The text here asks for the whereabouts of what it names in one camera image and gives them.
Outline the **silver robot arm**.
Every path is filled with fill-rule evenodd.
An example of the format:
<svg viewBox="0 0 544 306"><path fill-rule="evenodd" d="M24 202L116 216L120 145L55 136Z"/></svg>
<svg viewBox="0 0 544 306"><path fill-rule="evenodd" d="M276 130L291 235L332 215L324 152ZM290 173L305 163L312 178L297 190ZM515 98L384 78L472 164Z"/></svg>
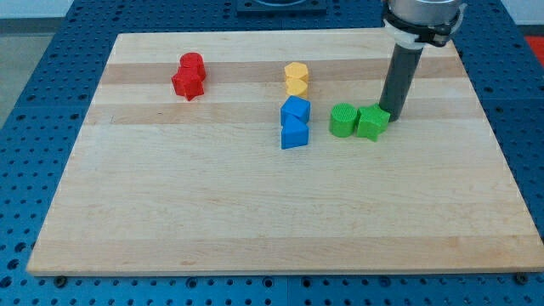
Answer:
<svg viewBox="0 0 544 306"><path fill-rule="evenodd" d="M403 48L444 47L458 32L467 5L462 0L388 0L385 31Z"/></svg>

